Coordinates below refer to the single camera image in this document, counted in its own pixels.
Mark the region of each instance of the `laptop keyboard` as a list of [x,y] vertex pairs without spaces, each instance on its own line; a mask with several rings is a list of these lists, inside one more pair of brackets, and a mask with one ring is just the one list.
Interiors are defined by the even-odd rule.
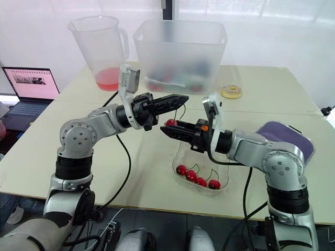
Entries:
[[46,104],[28,104],[20,102],[9,111],[9,114],[39,116],[47,106],[48,105]]

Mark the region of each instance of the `purple object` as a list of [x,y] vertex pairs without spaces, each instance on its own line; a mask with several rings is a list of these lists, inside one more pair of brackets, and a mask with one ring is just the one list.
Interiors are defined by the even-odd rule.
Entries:
[[314,154],[314,146],[308,138],[305,138],[302,133],[280,122],[270,121],[259,128],[256,133],[271,141],[287,142],[297,146],[303,152],[305,165]]

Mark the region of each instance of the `cherry stem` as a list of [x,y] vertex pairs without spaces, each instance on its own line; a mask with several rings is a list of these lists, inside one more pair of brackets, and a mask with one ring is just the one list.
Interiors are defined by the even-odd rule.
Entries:
[[216,176],[218,176],[218,179],[217,179],[217,180],[219,180],[219,175],[218,175],[218,173],[212,168],[211,171],[210,171],[210,175],[209,175],[208,179],[206,179],[205,181],[207,181],[207,180],[209,180],[209,179],[211,178],[211,174],[212,174],[213,172],[216,173]]
[[198,166],[198,164],[197,164],[197,163],[195,163],[195,164],[194,164],[194,166],[192,166],[191,168],[189,168],[189,169],[186,169],[186,170],[191,170],[191,169],[193,169],[195,166],[197,166],[197,167],[198,167],[198,171],[197,171],[195,174],[198,174],[198,173],[200,172],[200,167]]

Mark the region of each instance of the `translucent storage box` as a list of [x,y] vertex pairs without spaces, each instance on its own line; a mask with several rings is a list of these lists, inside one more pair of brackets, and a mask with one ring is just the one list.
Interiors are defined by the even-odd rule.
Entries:
[[[217,165],[208,158],[207,153],[193,151],[190,147],[190,144],[186,142],[180,143],[172,163],[175,180],[180,185],[205,195],[212,196],[222,192],[229,181],[229,166]],[[214,153],[213,158],[229,162],[224,154]]]
[[222,24],[149,20],[139,27],[133,39],[149,90],[212,92],[227,44]]

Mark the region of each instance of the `white wall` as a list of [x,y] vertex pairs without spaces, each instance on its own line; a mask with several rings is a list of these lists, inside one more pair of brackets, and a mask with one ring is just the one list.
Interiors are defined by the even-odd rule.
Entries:
[[[51,68],[63,90],[85,65],[66,26],[72,19],[110,15],[128,32],[130,60],[137,60],[132,34],[142,22],[161,19],[161,0],[0,0],[2,66]],[[0,71],[0,93],[13,93]]]
[[[85,64],[66,29],[71,19],[112,15],[120,20],[136,60],[132,34],[161,19],[161,0],[0,0],[0,62],[49,67],[59,89]],[[319,107],[335,105],[334,0],[179,0],[176,16],[215,20],[227,29],[222,64],[289,68]],[[12,92],[0,74],[0,93]]]
[[287,67],[319,107],[335,105],[334,0],[180,0],[178,18],[225,25],[222,64]]

